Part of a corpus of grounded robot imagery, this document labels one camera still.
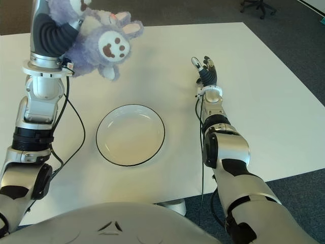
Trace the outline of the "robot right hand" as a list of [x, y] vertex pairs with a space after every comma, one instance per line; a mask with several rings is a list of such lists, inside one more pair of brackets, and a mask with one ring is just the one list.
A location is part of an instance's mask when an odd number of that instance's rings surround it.
[[199, 74], [199, 78], [196, 81], [197, 84], [201, 84], [203, 87], [210, 85], [216, 86], [216, 68], [213, 63], [213, 60], [210, 57], [204, 56], [203, 65], [196, 57], [192, 57], [191, 62]]

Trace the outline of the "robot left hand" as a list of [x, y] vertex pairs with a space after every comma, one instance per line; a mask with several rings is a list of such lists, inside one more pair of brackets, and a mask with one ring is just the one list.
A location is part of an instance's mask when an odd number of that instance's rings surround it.
[[33, 1], [30, 50], [34, 55], [57, 58], [75, 42], [89, 1]]

